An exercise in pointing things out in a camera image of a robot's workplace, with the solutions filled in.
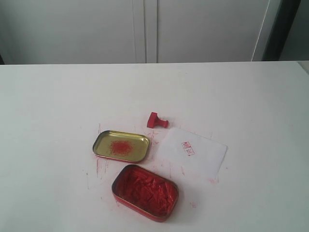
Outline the red stamp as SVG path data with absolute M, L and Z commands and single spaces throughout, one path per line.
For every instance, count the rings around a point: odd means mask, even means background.
M 149 119 L 147 121 L 147 127 L 153 129 L 154 127 L 167 128 L 169 126 L 168 120 L 162 120 L 158 117 L 157 113 L 151 112 Z

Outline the red ink tin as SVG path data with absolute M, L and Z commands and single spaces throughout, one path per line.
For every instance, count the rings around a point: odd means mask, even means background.
M 135 164 L 127 165 L 112 184 L 119 203 L 156 222 L 166 221 L 179 198 L 178 186 Z

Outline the gold tin lid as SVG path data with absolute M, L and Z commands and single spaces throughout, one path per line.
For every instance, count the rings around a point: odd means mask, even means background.
M 150 140 L 144 135 L 106 130 L 98 135 L 92 150 L 101 158 L 138 163 L 146 157 L 149 145 Z

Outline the white paper sheet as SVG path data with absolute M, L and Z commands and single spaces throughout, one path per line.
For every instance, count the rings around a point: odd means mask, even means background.
M 179 128 L 169 129 L 156 157 L 180 166 L 184 171 L 216 179 L 228 147 Z

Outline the white cabinet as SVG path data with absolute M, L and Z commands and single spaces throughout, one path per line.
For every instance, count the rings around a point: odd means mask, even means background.
M 3 0 L 7 64 L 260 61 L 278 0 Z

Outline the dark vertical post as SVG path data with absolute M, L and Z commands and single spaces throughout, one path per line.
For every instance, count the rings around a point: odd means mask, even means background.
M 281 57 L 301 0 L 281 0 L 262 61 L 278 61 Z

